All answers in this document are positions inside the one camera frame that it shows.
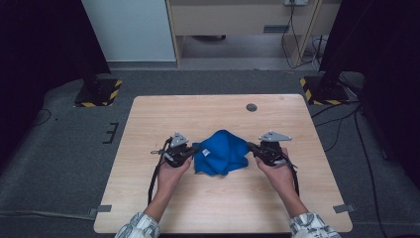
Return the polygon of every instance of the sleeve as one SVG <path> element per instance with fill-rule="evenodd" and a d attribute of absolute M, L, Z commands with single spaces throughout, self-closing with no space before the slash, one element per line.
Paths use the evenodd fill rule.
<path fill-rule="evenodd" d="M 341 238 L 318 214 L 312 212 L 291 218 L 290 230 L 293 238 Z"/>
<path fill-rule="evenodd" d="M 138 212 L 129 223 L 125 224 L 115 238 L 158 238 L 158 223 L 150 216 Z"/>

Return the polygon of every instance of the yellow and black hazard tape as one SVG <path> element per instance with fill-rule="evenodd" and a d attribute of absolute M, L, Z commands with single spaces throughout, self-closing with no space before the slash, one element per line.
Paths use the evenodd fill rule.
<path fill-rule="evenodd" d="M 117 80 L 115 82 L 114 88 L 112 93 L 109 96 L 109 99 L 107 101 L 102 101 L 102 102 L 81 102 L 81 103 L 75 103 L 74 106 L 75 107 L 96 107 L 96 106 L 110 106 L 112 105 L 112 103 L 115 100 L 115 97 L 118 94 L 118 90 L 120 90 L 120 86 L 123 83 L 123 80 Z"/>
<path fill-rule="evenodd" d="M 305 92 L 306 100 L 308 100 L 309 105 L 338 105 L 338 104 L 348 104 L 349 100 L 315 100 L 312 97 L 311 90 L 306 83 L 305 78 L 300 78 L 300 85 Z"/>

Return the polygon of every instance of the blue cloth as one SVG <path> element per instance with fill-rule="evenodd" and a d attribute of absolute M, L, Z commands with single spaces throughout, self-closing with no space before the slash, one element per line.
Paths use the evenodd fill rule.
<path fill-rule="evenodd" d="M 247 142 L 226 130 L 217 131 L 209 139 L 193 145 L 200 147 L 194 156 L 196 173 L 225 176 L 230 171 L 248 166 L 245 158 L 249 152 Z"/>

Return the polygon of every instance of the wall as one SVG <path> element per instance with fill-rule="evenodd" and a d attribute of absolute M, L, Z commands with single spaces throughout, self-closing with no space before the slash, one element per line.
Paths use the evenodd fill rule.
<path fill-rule="evenodd" d="M 164 0 L 82 0 L 107 61 L 175 61 Z"/>

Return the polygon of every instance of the gray carpet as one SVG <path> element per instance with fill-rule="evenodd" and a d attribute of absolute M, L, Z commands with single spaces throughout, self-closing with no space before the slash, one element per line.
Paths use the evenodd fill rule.
<path fill-rule="evenodd" d="M 40 125 L 28 132 L 12 163 L 0 177 L 0 210 L 87 215 L 89 208 L 96 208 L 102 199 L 133 99 L 138 95 L 303 94 L 298 79 L 314 74 L 312 71 L 273 70 L 114 71 L 113 75 L 123 80 L 114 104 L 93 108 L 73 107 L 81 80 L 56 88 L 46 95 L 44 108 L 48 111 L 42 110 L 34 122 Z M 348 115 L 357 106 L 354 103 L 334 107 L 315 117 L 314 124 Z M 308 105 L 312 115 L 326 107 Z M 398 162 L 381 157 L 368 121 L 360 113 L 358 122 L 372 166 L 385 232 L 388 237 L 420 235 L 420 191 L 405 176 Z M 110 123 L 119 123 L 119 127 L 113 143 L 103 144 L 110 139 L 106 132 L 114 128 Z M 317 127 L 324 149 L 334 144 L 338 126 L 339 121 L 335 121 Z M 353 116 L 343 120 L 338 142 L 326 154 L 345 203 L 357 208 L 351 213 L 354 229 L 342 236 L 382 237 L 367 160 Z M 0 216 L 0 237 L 113 237 L 96 234 L 93 223 L 68 218 Z"/>

